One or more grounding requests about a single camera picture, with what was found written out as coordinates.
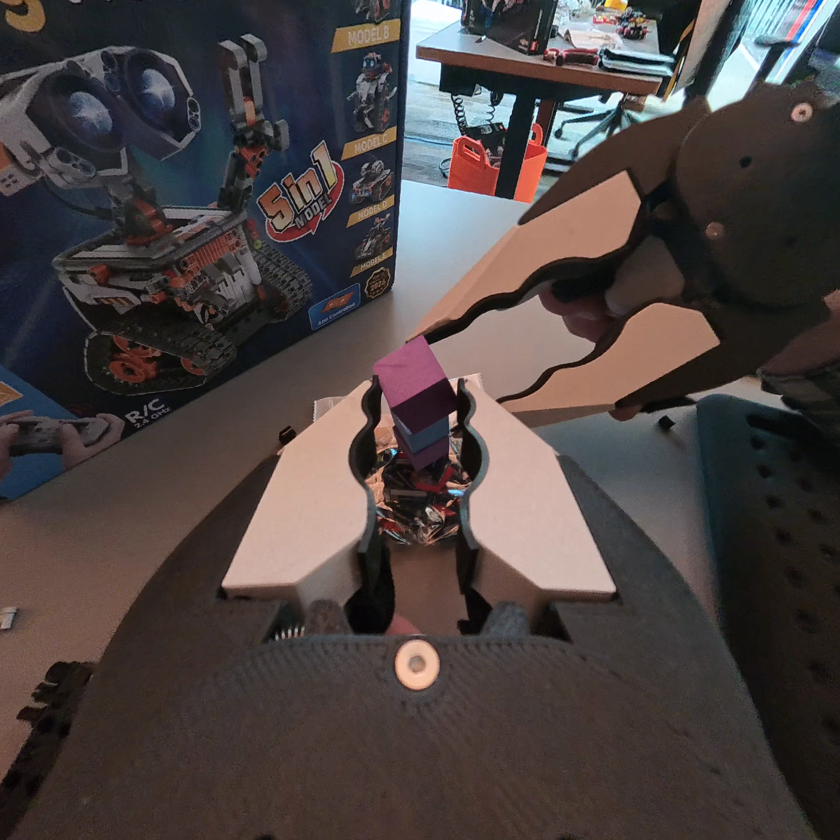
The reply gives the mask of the person's right hand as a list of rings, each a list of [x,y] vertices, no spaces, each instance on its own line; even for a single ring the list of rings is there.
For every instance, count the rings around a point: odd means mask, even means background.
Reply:
[[[598,343],[616,322],[606,305],[604,293],[562,301],[551,287],[541,289],[539,300],[546,311],[558,316],[573,336]]]

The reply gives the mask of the blue robot kit box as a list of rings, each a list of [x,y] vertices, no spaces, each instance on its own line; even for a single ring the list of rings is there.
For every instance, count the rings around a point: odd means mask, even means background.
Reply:
[[[2,501],[390,291],[411,2],[2,1]]]

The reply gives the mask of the blue foam cube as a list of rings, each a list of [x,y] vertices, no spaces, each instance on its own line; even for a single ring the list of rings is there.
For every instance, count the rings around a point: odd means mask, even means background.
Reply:
[[[393,415],[392,420],[394,435],[398,444],[404,451],[408,451],[413,455],[420,455],[425,450],[437,446],[439,442],[443,441],[449,435],[450,423],[448,415],[441,417],[417,432],[411,432],[397,415]]]

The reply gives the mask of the wooden background table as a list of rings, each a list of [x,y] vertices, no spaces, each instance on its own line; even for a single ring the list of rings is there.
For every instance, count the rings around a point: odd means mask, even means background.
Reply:
[[[472,94],[476,85],[513,95],[505,150],[495,195],[512,199],[532,124],[550,136],[558,106],[575,98],[604,92],[654,95],[662,84],[657,77],[628,75],[593,66],[555,66],[538,56],[525,56],[495,41],[479,42],[476,35],[454,23],[416,46],[416,57],[441,66],[439,88],[458,96]]]

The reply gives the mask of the orange bucket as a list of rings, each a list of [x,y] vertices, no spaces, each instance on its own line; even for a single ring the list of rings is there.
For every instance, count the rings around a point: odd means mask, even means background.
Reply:
[[[534,200],[548,149],[543,143],[541,127],[534,123],[521,163],[514,200],[530,203]],[[461,192],[495,195],[500,165],[492,164],[489,153],[478,140],[462,136],[453,142],[449,162],[447,187]]]

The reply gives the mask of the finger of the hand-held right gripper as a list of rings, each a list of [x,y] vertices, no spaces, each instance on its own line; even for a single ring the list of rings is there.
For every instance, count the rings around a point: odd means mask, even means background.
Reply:
[[[642,244],[657,182],[620,171],[510,228],[423,316],[418,335],[437,342],[486,312],[509,309],[555,281],[565,294],[593,293]]]
[[[561,366],[529,394],[509,396],[512,414],[597,414],[703,353],[718,336],[704,315],[673,305],[648,305],[627,318],[603,352]]]

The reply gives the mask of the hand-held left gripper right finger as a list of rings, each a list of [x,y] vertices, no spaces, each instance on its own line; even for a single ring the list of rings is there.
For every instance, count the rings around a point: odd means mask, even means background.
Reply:
[[[458,380],[458,587],[470,621],[504,602],[539,620],[554,602],[609,602],[617,588],[554,449],[482,388]]]

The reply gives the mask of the grey desk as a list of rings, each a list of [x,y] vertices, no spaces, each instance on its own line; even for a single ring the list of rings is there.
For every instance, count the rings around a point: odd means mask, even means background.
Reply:
[[[96,662],[134,599],[195,526],[265,458],[278,434],[300,432],[313,403],[352,391],[372,364],[515,224],[526,207],[503,198],[402,183],[392,291],[267,362],[62,474],[2,502],[2,778],[25,742],[16,719],[47,668]],[[539,301],[490,312],[435,344],[450,376],[480,373],[492,396],[520,391],[591,345]],[[694,407],[617,422],[588,416],[538,434],[572,457],[668,557],[718,617]],[[440,545],[392,551],[397,613],[422,632],[455,633],[463,602]]]

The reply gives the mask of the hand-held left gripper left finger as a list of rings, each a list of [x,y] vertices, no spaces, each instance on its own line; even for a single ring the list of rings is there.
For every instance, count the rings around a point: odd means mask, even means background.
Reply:
[[[381,415],[379,382],[363,381],[283,448],[223,578],[226,596],[299,614],[329,600],[352,621],[391,619],[390,553],[366,483]]]

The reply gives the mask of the silver plastic parts bag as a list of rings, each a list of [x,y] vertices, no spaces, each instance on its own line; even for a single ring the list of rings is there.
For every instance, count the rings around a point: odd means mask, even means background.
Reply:
[[[446,457],[415,469],[391,417],[382,416],[374,430],[374,463],[365,478],[381,536],[430,545],[456,535],[459,503],[470,483],[458,460],[460,444],[459,437],[450,439]]]

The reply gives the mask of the black studded baseplate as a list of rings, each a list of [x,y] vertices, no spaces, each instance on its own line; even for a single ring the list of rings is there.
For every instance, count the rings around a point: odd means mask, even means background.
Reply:
[[[787,784],[839,838],[838,448],[730,395],[696,420],[723,633]]]

